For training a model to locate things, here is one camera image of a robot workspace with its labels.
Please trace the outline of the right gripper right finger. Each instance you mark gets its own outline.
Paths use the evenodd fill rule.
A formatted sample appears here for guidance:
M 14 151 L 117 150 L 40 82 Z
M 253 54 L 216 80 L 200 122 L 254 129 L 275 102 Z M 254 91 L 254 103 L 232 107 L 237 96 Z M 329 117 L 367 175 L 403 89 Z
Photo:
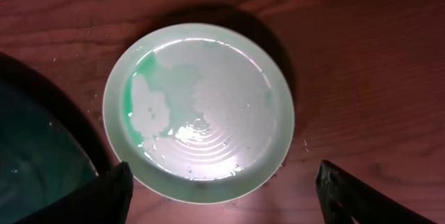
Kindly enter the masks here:
M 433 223 L 328 160 L 320 163 L 315 183 L 327 224 Z

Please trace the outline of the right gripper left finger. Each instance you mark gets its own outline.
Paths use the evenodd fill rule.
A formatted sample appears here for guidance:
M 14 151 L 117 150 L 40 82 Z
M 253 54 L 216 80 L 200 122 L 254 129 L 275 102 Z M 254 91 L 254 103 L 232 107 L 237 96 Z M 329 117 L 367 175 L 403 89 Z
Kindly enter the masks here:
M 92 182 L 16 224 L 100 224 L 126 222 L 134 190 L 132 171 L 121 162 Z

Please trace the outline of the light green plate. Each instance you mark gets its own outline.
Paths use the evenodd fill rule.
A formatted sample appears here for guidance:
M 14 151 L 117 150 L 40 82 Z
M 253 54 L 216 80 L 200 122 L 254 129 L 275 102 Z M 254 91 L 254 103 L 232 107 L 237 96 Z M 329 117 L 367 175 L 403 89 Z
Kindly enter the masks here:
M 212 205 L 243 197 L 285 160 L 293 98 L 280 50 L 212 24 L 176 24 L 132 44 L 111 70 L 102 117 L 116 157 L 155 193 Z

